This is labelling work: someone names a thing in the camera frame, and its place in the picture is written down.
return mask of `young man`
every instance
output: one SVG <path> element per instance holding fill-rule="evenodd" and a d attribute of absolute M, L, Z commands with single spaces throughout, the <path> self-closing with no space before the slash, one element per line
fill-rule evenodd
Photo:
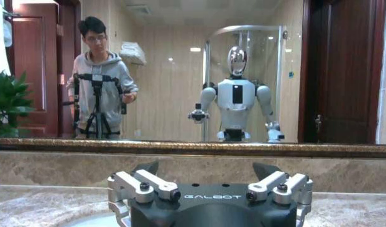
<path fill-rule="evenodd" d="M 127 66 L 124 65 L 120 56 L 116 53 L 110 52 L 106 49 L 107 34 L 104 23 L 96 17 L 87 17 L 86 20 L 79 23 L 79 31 L 83 36 L 83 41 L 87 44 L 90 51 L 76 57 L 74 62 L 74 74 L 95 74 L 108 75 L 112 78 L 118 78 L 123 93 L 122 100 L 118 88 L 114 82 L 103 83 L 100 111 L 104 113 L 111 134 L 108 134 L 107 128 L 103 124 L 103 138 L 118 139 L 120 135 L 120 123 L 122 123 L 122 102 L 128 104 L 136 100 L 138 87 L 130 77 Z M 76 129 L 78 138 L 86 138 L 90 134 L 90 138 L 95 138 L 96 119 L 87 131 L 87 121 L 95 110 L 95 96 L 91 81 L 79 80 L 79 128 Z M 75 85 L 74 77 L 67 83 L 70 101 L 74 101 Z M 71 108 L 72 117 L 75 114 L 75 108 Z"/>

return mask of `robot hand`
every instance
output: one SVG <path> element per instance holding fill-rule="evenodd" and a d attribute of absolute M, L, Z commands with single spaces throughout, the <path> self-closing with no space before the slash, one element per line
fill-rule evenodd
<path fill-rule="evenodd" d="M 281 132 L 281 125 L 278 122 L 266 124 L 269 143 L 278 143 L 285 139 L 285 135 Z"/>
<path fill-rule="evenodd" d="M 203 123 L 205 120 L 209 119 L 210 115 L 209 115 L 209 113 L 206 113 L 202 110 L 202 104 L 201 103 L 195 104 L 195 110 L 189 114 L 187 117 L 189 117 L 189 119 L 194 120 L 194 122 L 197 124 Z"/>

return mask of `dark wooden door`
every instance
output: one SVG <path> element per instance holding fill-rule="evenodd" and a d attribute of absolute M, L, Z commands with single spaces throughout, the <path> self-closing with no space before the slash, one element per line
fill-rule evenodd
<path fill-rule="evenodd" d="M 320 130 L 314 127 L 320 142 L 374 143 L 386 1 L 316 2 L 309 47 L 309 77 L 316 79 L 309 80 L 309 92 L 316 91 L 317 99 L 307 121 L 316 124 L 321 115 Z"/>
<path fill-rule="evenodd" d="M 35 111 L 21 128 L 35 137 L 56 137 L 58 116 L 58 6 L 21 4 L 13 19 L 15 75 L 27 72 Z"/>

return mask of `bolt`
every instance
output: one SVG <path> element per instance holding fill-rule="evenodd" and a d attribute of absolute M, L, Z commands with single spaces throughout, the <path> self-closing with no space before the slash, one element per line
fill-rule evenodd
<path fill-rule="evenodd" d="M 181 199 L 181 197 L 182 197 L 182 194 L 181 194 L 181 191 L 179 191 L 179 190 L 171 191 L 171 193 L 170 193 L 170 200 L 171 200 L 171 202 L 178 202 L 178 200 Z"/>
<path fill-rule="evenodd" d="M 150 189 L 150 183 L 143 182 L 143 183 L 140 184 L 140 190 L 144 192 L 144 191 L 148 191 L 148 189 Z"/>
<path fill-rule="evenodd" d="M 277 186 L 277 189 L 282 192 L 287 192 L 287 185 L 285 183 L 279 184 L 279 186 Z"/>
<path fill-rule="evenodd" d="M 257 201 L 257 194 L 254 192 L 249 192 L 249 193 L 246 193 L 246 198 L 250 202 L 255 202 Z"/>

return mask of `door handle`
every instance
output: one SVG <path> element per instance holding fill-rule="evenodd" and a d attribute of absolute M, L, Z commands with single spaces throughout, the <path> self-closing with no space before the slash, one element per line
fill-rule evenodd
<path fill-rule="evenodd" d="M 316 118 L 317 133 L 321 132 L 321 126 L 322 126 L 322 115 L 318 114 L 318 116 L 317 116 L 317 118 Z"/>

